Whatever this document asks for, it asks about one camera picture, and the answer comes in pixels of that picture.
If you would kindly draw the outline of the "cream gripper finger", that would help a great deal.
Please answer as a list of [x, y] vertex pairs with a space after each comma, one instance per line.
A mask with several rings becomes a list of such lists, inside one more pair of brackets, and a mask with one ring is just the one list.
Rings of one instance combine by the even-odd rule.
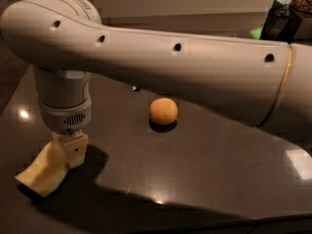
[[82, 130], [58, 136], [58, 144], [70, 169], [77, 168], [85, 162], [88, 141], [88, 136]]
[[57, 143], [57, 147], [60, 150], [62, 156], [64, 157], [64, 160], [67, 160], [67, 155], [65, 153], [64, 149], [64, 143], [67, 141], [67, 135], [61, 135], [55, 132], [52, 132], [53, 139]]

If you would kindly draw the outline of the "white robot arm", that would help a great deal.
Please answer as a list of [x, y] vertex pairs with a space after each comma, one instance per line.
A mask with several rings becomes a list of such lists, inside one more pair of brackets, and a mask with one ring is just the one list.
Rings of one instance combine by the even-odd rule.
[[311, 148], [308, 45], [110, 27], [87, 0], [19, 1], [1, 31], [33, 65], [42, 118], [58, 134], [88, 124], [97, 73]]

